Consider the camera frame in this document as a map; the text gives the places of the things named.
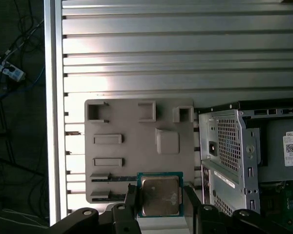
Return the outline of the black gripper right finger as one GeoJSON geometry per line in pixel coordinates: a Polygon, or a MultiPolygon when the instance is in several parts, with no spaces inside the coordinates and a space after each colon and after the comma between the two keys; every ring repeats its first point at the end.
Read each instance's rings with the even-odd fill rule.
{"type": "Polygon", "coordinates": [[[202,204],[190,186],[183,188],[184,217],[191,234],[291,234],[292,231],[248,210],[231,216],[210,204],[202,204]]]}

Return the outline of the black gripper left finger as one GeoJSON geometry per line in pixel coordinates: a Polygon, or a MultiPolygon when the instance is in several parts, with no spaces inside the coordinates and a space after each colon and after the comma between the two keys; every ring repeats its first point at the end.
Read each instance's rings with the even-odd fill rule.
{"type": "Polygon", "coordinates": [[[112,205],[102,214],[96,209],[80,208],[53,226],[51,234],[140,234],[137,221],[138,188],[128,185],[123,203],[112,205]]]}

